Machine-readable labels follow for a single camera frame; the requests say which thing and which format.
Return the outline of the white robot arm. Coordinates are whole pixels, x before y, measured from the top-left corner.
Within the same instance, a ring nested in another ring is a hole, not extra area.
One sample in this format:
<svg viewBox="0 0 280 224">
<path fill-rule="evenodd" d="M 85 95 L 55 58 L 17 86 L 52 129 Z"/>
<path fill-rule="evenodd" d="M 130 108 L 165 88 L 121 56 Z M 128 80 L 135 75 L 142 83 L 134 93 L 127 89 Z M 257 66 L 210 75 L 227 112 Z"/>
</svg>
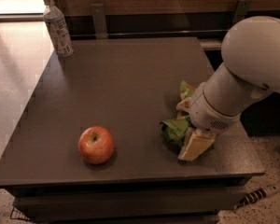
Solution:
<svg viewBox="0 0 280 224">
<path fill-rule="evenodd" d="M 182 161 L 196 160 L 244 110 L 280 93 L 280 19 L 256 16 L 237 22 L 222 41 L 221 56 L 216 72 L 176 106 L 189 113 L 192 124 L 178 156 Z"/>
</svg>

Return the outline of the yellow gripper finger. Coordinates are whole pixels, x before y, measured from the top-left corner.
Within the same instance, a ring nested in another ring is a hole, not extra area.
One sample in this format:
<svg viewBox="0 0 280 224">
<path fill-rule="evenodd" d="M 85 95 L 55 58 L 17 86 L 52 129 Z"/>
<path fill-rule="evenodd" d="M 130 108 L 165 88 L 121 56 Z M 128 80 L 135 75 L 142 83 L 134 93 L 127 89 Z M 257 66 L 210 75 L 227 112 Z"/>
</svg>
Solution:
<svg viewBox="0 0 280 224">
<path fill-rule="evenodd" d="M 194 161 L 214 144 L 216 138 L 215 133 L 188 128 L 178 158 L 182 161 Z"/>
<path fill-rule="evenodd" d="M 178 111 L 189 112 L 189 102 L 194 90 L 182 91 L 180 94 L 181 101 L 176 105 Z"/>
</svg>

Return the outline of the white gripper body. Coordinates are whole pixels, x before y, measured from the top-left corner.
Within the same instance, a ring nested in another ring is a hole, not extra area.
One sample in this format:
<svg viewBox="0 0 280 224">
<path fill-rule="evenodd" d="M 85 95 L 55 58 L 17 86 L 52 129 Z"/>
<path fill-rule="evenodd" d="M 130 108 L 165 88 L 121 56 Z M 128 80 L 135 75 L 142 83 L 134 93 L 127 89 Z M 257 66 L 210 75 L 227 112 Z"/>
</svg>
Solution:
<svg viewBox="0 0 280 224">
<path fill-rule="evenodd" d="M 204 85 L 205 82 L 201 83 L 190 97 L 190 121 L 198 129 L 212 133 L 224 133 L 239 120 L 240 115 L 226 116 L 216 111 L 204 96 Z"/>
</svg>

